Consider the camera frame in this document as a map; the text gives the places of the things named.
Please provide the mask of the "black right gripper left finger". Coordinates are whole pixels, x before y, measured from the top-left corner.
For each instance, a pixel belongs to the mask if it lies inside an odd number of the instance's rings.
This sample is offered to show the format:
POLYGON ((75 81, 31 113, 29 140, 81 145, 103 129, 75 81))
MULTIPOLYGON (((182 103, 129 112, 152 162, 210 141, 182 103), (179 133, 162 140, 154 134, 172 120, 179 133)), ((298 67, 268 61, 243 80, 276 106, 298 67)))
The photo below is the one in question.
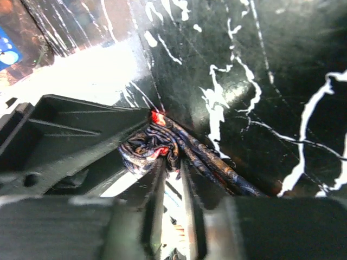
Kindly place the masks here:
POLYGON ((165 162, 116 197, 2 196, 1 259, 160 259, 165 162))

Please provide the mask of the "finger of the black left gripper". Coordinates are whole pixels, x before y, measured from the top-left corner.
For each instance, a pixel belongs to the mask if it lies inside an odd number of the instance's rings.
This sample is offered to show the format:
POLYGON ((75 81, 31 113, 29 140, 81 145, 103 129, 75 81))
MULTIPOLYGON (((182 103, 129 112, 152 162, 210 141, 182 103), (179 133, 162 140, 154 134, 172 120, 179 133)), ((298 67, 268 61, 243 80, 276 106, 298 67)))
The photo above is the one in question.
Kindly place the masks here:
POLYGON ((147 108, 57 95, 1 116, 1 194, 99 194, 126 173, 118 148, 149 123, 147 108))

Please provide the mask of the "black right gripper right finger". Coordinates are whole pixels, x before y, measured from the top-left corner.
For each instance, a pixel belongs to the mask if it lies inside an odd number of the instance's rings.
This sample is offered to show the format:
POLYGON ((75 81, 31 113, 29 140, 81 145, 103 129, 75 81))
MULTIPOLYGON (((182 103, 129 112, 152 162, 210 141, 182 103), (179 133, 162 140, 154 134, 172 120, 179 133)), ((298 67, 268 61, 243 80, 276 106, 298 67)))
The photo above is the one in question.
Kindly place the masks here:
POLYGON ((346 259, 346 200, 226 194, 181 162, 187 259, 346 259))

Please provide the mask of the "dark floral red-dotted tie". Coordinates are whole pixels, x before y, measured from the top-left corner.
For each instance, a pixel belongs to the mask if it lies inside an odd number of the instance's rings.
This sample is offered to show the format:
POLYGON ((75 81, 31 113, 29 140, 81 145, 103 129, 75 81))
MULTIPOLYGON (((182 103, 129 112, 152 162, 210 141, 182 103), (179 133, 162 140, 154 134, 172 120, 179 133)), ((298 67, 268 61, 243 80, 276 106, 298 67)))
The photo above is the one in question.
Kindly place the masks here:
POLYGON ((124 141, 118 151, 125 167, 134 175, 149 173, 155 161, 163 157, 166 159, 167 173, 176 173, 176 178, 179 179, 181 157, 184 155, 201 175, 227 193, 236 196, 265 196, 182 126, 155 111, 151 112, 149 126, 124 141))

